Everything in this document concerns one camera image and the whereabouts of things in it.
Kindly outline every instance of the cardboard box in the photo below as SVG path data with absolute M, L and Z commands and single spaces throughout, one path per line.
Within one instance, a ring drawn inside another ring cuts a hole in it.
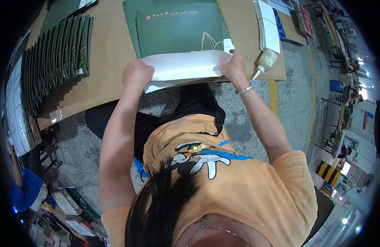
M 247 78 L 256 72 L 257 59 L 262 51 L 259 49 L 259 30 L 256 12 L 252 0 L 232 1 L 218 0 L 222 14 L 230 30 L 232 42 L 241 54 Z M 136 58 L 132 40 L 126 25 L 122 8 L 122 0 L 101 1 L 90 8 L 84 15 L 93 16 L 93 32 L 89 52 L 90 76 L 82 79 L 64 94 L 59 102 L 55 102 L 54 110 L 48 112 L 45 119 L 38 119 L 40 129 L 47 128 L 57 121 L 120 98 L 123 84 L 124 66 Z M 27 47 L 37 40 L 43 20 L 45 8 L 36 18 L 31 28 Z M 281 53 L 270 71 L 257 79 L 286 80 L 284 56 Z M 213 78 L 221 81 L 224 77 Z

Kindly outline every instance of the wooden table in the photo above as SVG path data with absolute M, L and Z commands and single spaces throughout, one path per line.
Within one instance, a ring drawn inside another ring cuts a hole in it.
M 247 78 L 255 74 L 255 65 L 261 55 L 259 49 L 258 20 L 252 0 L 217 0 L 235 48 L 245 62 Z M 31 33 L 26 48 L 31 47 L 39 36 L 47 10 L 45 6 L 31 25 Z M 47 118 L 38 118 L 42 130 L 69 116 L 92 107 L 120 98 L 124 66 L 136 58 L 135 50 L 128 31 L 122 0 L 104 0 L 90 8 L 83 15 L 94 17 L 90 44 L 90 76 L 82 79 L 51 103 L 51 111 L 44 112 Z M 262 73 L 258 79 L 286 80 L 286 69 L 281 53 L 274 66 Z M 213 77 L 199 82 L 223 82 L 225 77 Z
M 342 144 L 343 138 L 345 136 L 346 123 L 347 123 L 347 121 L 345 123 L 345 111 L 348 110 L 347 109 L 348 107 L 345 104 L 341 105 L 329 99 L 321 98 L 321 100 L 327 102 L 327 107 L 326 107 L 326 114 L 324 116 L 324 123 L 323 123 L 324 127 L 322 131 L 322 139 L 320 141 L 320 144 L 315 144 L 315 146 L 321 148 L 322 150 L 328 152 L 329 154 L 331 154 L 331 156 L 336 158 L 338 151 L 341 149 L 340 144 Z M 339 116 L 338 116 L 337 125 L 334 125 L 336 127 L 336 130 L 335 130 L 336 136 L 334 138 L 334 142 L 332 145 L 329 144 L 332 137 L 330 136 L 329 139 L 324 137 L 324 134 L 326 131 L 326 125 L 327 125 L 327 114 L 329 110 L 329 103 L 339 106 Z

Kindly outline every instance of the woman's hand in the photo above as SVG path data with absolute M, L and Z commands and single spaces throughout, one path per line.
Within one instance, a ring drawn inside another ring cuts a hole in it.
M 243 90 L 249 86 L 246 79 L 245 63 L 241 55 L 235 50 L 230 50 L 233 55 L 229 62 L 220 63 L 223 75 L 233 84 L 237 91 Z
M 142 60 L 129 61 L 122 76 L 124 89 L 142 93 L 144 87 L 152 80 L 153 74 L 153 66 L 146 65 Z

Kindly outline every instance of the yellow floor line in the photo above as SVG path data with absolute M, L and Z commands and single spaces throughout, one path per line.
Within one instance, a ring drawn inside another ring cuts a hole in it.
M 329 78 L 325 78 L 325 77 L 319 77 L 319 76 L 315 76 L 315 79 L 318 79 L 318 80 L 326 80 L 326 81 L 330 81 Z
M 312 127 L 313 127 L 313 123 L 315 121 L 314 120 L 314 118 L 315 118 L 315 73 L 314 73 L 314 70 L 313 70 L 313 60 L 312 60 L 311 48 L 309 46 L 307 46 L 307 48 L 308 48 L 308 55 L 309 55 L 310 65 L 311 65 L 312 110 L 311 110 L 311 127 L 309 128 L 308 142 L 306 143 L 305 154 L 308 152 L 309 143 L 311 142 Z
M 278 88 L 276 87 L 276 81 L 269 80 L 269 107 L 278 115 Z

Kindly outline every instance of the blue bin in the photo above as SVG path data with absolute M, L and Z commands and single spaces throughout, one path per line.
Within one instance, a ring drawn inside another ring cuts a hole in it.
M 330 90 L 333 92 L 343 92 L 344 91 L 344 85 L 340 81 L 330 80 Z

